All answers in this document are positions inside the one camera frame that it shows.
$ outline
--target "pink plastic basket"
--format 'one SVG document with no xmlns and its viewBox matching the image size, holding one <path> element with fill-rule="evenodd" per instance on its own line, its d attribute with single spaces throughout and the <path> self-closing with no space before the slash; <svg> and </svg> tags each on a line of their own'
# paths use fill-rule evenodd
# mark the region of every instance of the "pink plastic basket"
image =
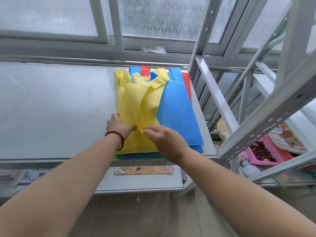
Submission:
<svg viewBox="0 0 316 237">
<path fill-rule="evenodd" d="M 278 164 L 284 162 L 282 155 L 279 153 L 277 147 L 273 144 L 269 137 L 264 136 L 260 138 L 259 141 L 262 141 L 264 143 L 267 150 L 270 151 L 272 158 L 276 159 L 277 162 L 257 160 L 251 149 L 248 147 L 245 150 L 245 153 L 248 155 L 250 164 L 255 166 L 277 166 Z"/>
</svg>

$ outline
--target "person's left hand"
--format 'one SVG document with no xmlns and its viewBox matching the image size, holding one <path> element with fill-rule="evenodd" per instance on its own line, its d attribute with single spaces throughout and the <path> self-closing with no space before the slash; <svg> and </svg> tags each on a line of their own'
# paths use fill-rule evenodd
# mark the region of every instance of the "person's left hand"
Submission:
<svg viewBox="0 0 316 237">
<path fill-rule="evenodd" d="M 126 125 L 120 118 L 118 113 L 111 115 L 111 119 L 107 120 L 106 131 L 117 131 L 119 132 L 124 139 L 126 140 L 130 133 L 136 130 L 136 125 Z"/>
</svg>

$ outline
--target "floor tile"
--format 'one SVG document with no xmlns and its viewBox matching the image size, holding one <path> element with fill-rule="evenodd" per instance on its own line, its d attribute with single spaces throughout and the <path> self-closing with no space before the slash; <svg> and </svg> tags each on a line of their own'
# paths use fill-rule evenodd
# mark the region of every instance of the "floor tile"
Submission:
<svg viewBox="0 0 316 237">
<path fill-rule="evenodd" d="M 68 237 L 92 237 L 97 217 L 100 195 L 93 195 L 77 219 Z"/>
<path fill-rule="evenodd" d="M 169 192 L 101 196 L 93 237 L 199 237 L 193 195 L 171 199 Z"/>
<path fill-rule="evenodd" d="M 202 237 L 238 237 L 199 187 L 196 187 L 195 201 Z"/>
</svg>

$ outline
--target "hand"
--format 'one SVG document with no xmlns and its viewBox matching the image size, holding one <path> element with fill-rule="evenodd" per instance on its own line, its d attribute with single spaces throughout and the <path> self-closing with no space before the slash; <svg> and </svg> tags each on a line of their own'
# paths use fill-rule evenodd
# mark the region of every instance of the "hand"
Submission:
<svg viewBox="0 0 316 237">
<path fill-rule="evenodd" d="M 107 120 L 107 127 L 106 131 L 117 131 L 119 132 L 123 138 L 126 140 L 130 133 L 136 130 L 136 125 L 126 125 L 124 122 L 119 118 L 118 113 L 114 113 L 111 115 L 111 119 Z"/>
<path fill-rule="evenodd" d="M 164 125 L 147 126 L 143 133 L 155 143 L 164 158 L 175 164 L 179 164 L 185 154 L 192 150 L 178 132 Z"/>
</svg>

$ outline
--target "forearm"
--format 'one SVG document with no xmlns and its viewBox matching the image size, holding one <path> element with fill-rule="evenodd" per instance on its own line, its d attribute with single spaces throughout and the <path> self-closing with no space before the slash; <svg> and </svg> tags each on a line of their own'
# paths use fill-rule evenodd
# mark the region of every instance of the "forearm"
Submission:
<svg viewBox="0 0 316 237">
<path fill-rule="evenodd" d="M 180 163 L 240 236 L 314 236 L 316 225 L 268 191 L 190 151 Z"/>
<path fill-rule="evenodd" d="M 15 195 L 0 208 L 2 236 L 67 236 L 120 144 L 110 134 Z"/>
</svg>

